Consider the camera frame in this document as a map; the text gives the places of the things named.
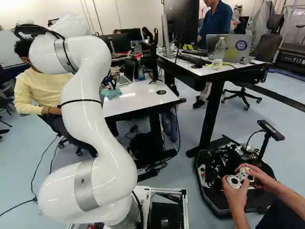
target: laptop with sticker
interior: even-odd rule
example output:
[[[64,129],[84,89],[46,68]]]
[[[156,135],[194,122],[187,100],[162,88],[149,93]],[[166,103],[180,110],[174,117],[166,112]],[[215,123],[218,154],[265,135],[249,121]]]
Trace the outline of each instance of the laptop with sticker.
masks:
[[[224,62],[233,62],[247,64],[249,63],[249,55],[252,44],[252,36],[246,34],[217,34],[206,35],[208,57],[214,59],[215,46],[220,38],[224,37],[227,45]]]

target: blue shirt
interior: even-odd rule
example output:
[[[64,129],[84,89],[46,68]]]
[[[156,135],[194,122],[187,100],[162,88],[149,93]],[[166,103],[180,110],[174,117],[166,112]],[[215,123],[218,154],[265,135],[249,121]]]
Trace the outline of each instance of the blue shirt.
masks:
[[[207,34],[226,34],[230,32],[232,9],[229,5],[219,1],[215,13],[207,11],[199,35],[202,36],[199,45],[206,49]]]

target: black ring band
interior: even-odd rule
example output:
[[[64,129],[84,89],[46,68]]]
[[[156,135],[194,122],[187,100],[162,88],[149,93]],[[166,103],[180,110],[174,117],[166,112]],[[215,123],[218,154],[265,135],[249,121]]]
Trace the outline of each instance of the black ring band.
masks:
[[[75,102],[83,102],[83,101],[96,102],[96,103],[102,104],[100,101],[94,100],[94,99],[76,99],[76,100],[70,100],[70,101],[64,102],[63,104],[58,105],[57,107],[61,108],[62,106],[66,105],[66,104],[75,103]]]

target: black hair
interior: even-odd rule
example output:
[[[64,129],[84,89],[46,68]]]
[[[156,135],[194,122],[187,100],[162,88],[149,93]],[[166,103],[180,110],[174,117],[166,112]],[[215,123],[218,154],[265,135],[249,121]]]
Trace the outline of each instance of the black hair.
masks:
[[[143,34],[144,39],[147,39],[147,37],[149,37],[149,43],[153,43],[153,34],[146,27],[142,28],[142,32],[145,33]]]
[[[146,27],[143,27],[143,28],[142,28],[142,31],[143,31],[144,33],[146,33],[147,35],[148,35],[148,34],[151,34],[151,32],[150,32]]]
[[[121,32],[121,30],[114,30],[112,33],[117,34],[118,32]]]
[[[33,40],[19,40],[16,41],[14,46],[15,53],[18,54],[20,57],[28,57],[30,51],[30,45],[32,44]]]

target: joystick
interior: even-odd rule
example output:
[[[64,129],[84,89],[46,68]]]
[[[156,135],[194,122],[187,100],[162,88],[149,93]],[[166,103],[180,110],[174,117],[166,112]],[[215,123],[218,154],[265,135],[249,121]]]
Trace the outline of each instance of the joystick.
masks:
[[[252,171],[252,169],[250,169],[248,167],[241,167],[239,169],[239,173],[237,173],[236,175],[227,176],[228,183],[236,189],[239,189],[243,185],[244,180],[246,180],[246,179],[249,179],[250,183],[253,183],[254,177],[251,175],[248,175],[246,173],[246,171]]]

